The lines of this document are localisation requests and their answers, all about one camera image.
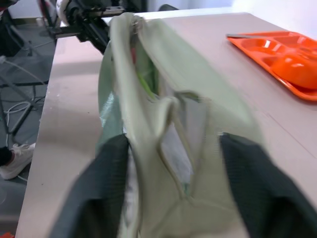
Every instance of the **orange compartment tray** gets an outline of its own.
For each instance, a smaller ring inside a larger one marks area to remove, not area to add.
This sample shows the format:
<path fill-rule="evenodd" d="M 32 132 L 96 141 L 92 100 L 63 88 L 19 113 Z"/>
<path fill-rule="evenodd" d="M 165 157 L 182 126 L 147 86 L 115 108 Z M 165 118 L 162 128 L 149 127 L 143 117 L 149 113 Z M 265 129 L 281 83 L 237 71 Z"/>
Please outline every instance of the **orange compartment tray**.
<path fill-rule="evenodd" d="M 317 101 L 317 41 L 290 31 L 238 36 L 227 38 L 293 94 Z"/>

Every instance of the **floor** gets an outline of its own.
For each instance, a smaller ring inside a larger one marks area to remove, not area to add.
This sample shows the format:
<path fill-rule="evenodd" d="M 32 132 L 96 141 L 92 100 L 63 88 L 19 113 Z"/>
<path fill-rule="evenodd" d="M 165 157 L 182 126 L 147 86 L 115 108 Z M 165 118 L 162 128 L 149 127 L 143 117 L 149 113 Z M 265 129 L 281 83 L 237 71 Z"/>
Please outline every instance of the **floor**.
<path fill-rule="evenodd" d="M 32 46 L 35 47 L 40 56 L 35 53 L 33 53 L 32 56 L 27 56 L 29 51 L 27 49 L 22 49 L 17 53 L 15 57 L 8 58 L 7 60 L 32 72 L 42 81 L 48 81 L 55 52 L 55 43 L 52 41 L 52 38 L 48 36 L 44 27 L 38 27 L 37 25 L 23 25 L 18 26 L 18 30 L 26 38 L 26 40 L 31 42 Z M 19 70 L 17 67 L 6 63 L 0 64 L 0 72 L 2 76 L 5 76 L 7 80 L 10 80 L 12 82 L 17 82 L 21 80 L 34 81 L 33 77 L 31 77 L 30 75 Z M 19 88 L 27 95 L 32 95 L 31 86 Z M 46 95 L 46 90 L 46 85 L 36 86 L 36 97 L 38 100 L 38 104 L 41 106 L 44 104 L 44 96 Z M 4 88 L 1 90 L 1 98 L 3 100 L 3 106 L 5 110 L 8 110 L 12 106 L 24 101 L 16 92 L 14 92 L 10 88 Z M 20 109 L 24 106 L 25 105 L 20 105 L 13 110 Z M 18 112 L 10 115 L 9 126 L 12 127 L 15 124 L 21 113 L 22 112 Z M 15 140 L 18 143 L 32 144 L 36 142 L 41 113 L 41 110 L 33 110 L 30 112 L 25 122 L 19 129 L 17 135 L 15 136 Z M 0 125 L 0 128 L 0 147 L 3 147 L 6 145 L 6 134 L 2 125 Z M 14 142 L 9 139 L 9 148 L 12 147 L 13 143 Z M 30 166 L 27 166 L 22 171 L 20 176 L 27 179 L 29 169 Z M 12 179 L 12 181 L 26 184 L 26 181 L 22 180 L 21 178 L 15 178 Z"/>

